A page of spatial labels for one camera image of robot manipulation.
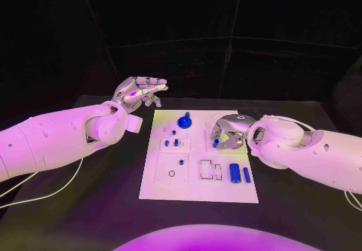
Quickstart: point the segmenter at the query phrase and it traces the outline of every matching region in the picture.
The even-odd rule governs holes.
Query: robotic hand
[[[0,132],[0,181],[64,166],[115,144],[123,131],[138,133],[141,118],[129,113],[159,99],[167,81],[129,77],[116,87],[110,101],[35,117]]]
[[[210,140],[219,139],[221,131],[229,139],[217,149],[236,149],[246,140],[252,156],[269,167],[289,168],[324,185],[362,193],[362,138],[266,115],[258,121],[245,115],[223,116]]]

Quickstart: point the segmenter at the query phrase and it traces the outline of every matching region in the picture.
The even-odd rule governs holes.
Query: blue object
[[[249,171],[247,171],[246,167],[243,168],[243,175],[245,175],[245,181],[246,181],[246,183],[249,183],[250,182],[250,177],[249,177]]]
[[[181,129],[185,129],[190,127],[191,120],[190,120],[190,113],[187,112],[183,117],[177,120],[177,125]]]
[[[232,183],[240,183],[239,165],[234,163],[229,165],[229,177],[230,177]]]
[[[217,147],[217,144],[219,144],[219,140],[213,140],[211,147],[216,148],[216,147]]]

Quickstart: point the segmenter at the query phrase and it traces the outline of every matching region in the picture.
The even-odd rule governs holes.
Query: dark tablecloth
[[[109,97],[80,96],[74,107]],[[161,109],[237,110],[291,117],[317,129],[335,130],[314,101],[211,99],[161,100]],[[0,222],[1,250],[110,250],[142,234],[185,224],[249,227],[291,238],[321,250],[360,248],[362,215],[343,192],[276,170],[249,156],[259,204],[138,200],[154,106],[132,113],[142,118],[138,134],[125,132],[118,144],[83,160],[66,189],[44,200],[14,205]],[[40,172],[14,201],[43,196],[67,182],[77,162]]]

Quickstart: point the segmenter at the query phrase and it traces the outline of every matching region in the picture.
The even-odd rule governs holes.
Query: robotic arm
[[[129,77],[118,85],[110,101],[35,117],[0,132],[0,181],[57,168],[115,144],[123,131],[138,133],[141,118],[129,113],[159,99],[167,81]]]
[[[252,156],[269,167],[289,168],[324,185],[362,193],[362,138],[314,130],[289,118],[266,115],[258,121],[245,115],[223,116],[211,140],[219,139],[221,131],[229,139],[217,149],[240,148],[246,140]]]

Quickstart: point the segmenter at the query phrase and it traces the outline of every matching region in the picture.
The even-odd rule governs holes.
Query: white board
[[[185,112],[190,113],[191,126],[181,129],[177,119]],[[245,144],[236,150],[216,150],[209,139],[216,120],[236,113],[200,110],[154,111],[139,199],[258,203]],[[174,146],[174,139],[178,139],[178,146]],[[200,161],[210,161],[211,179],[200,177]],[[230,163],[239,164],[237,184],[232,183],[229,178]],[[220,165],[221,180],[216,180],[216,164]],[[245,182],[243,167],[249,170],[250,183]]]

